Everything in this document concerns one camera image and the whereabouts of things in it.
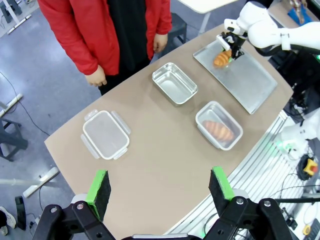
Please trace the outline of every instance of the white sneaker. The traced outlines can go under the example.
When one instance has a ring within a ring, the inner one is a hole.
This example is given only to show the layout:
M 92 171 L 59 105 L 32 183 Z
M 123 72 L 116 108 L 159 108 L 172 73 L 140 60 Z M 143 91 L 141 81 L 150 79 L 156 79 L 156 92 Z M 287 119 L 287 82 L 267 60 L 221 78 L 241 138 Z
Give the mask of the white sneaker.
M 8 234 L 8 228 L 7 226 L 3 226 L 0 228 L 0 232 L 3 236 L 6 236 Z
M 0 206 L 0 210 L 5 213 L 6 215 L 6 224 L 11 228 L 16 228 L 16 219 L 12 214 L 10 214 L 3 206 Z

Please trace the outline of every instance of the black pants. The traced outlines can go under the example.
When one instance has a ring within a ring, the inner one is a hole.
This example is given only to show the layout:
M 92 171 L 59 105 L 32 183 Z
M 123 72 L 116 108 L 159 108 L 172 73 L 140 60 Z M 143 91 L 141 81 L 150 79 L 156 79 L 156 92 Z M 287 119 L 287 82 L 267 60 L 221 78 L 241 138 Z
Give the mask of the black pants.
M 119 74 L 117 75 L 106 75 L 106 85 L 99 86 L 99 90 L 101 92 L 101 95 L 106 94 L 114 87 L 118 86 L 120 83 L 122 83 L 124 80 L 130 78 L 132 75 L 139 72 L 141 69 L 145 68 L 150 64 L 149 58 L 146 56 L 145 59 L 138 63 L 134 70 L 127 69 L 123 64 L 120 64 L 119 67 Z
M 6 214 L 0 210 L 0 228 L 7 225 L 7 216 Z

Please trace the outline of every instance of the black pole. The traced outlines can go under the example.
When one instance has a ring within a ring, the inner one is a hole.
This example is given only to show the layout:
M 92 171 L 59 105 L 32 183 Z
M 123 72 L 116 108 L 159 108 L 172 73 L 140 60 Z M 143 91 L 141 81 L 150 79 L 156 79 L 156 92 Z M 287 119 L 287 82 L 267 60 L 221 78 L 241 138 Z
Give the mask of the black pole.
M 305 203 L 315 203 L 320 202 L 320 197 L 306 197 L 306 198 L 280 198 L 275 199 L 277 203 L 288 203 L 288 204 L 305 204 Z

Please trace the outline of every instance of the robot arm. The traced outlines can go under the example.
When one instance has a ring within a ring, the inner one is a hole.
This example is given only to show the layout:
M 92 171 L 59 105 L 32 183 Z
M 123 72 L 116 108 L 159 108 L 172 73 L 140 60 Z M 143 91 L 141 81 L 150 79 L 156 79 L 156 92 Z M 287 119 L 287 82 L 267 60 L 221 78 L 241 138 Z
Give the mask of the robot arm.
M 309 22 L 297 28 L 278 28 L 267 9 L 257 2 L 246 3 L 237 20 L 225 19 L 224 28 L 230 32 L 218 35 L 217 40 L 226 50 L 232 49 L 234 59 L 243 54 L 240 48 L 245 40 L 256 49 L 280 46 L 282 50 L 306 49 L 312 54 L 320 54 L 320 22 Z

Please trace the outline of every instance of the croissant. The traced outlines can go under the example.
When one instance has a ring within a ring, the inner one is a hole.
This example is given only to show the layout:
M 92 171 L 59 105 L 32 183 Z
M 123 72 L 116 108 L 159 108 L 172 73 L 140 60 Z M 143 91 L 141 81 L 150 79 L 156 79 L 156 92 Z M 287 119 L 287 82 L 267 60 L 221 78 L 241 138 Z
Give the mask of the croissant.
M 235 137 L 234 133 L 220 122 L 206 120 L 202 125 L 218 141 L 232 141 Z
M 222 51 L 220 52 L 214 59 L 213 61 L 213 66 L 214 67 L 225 67 L 229 64 L 229 58 L 231 58 L 231 49 L 228 51 Z

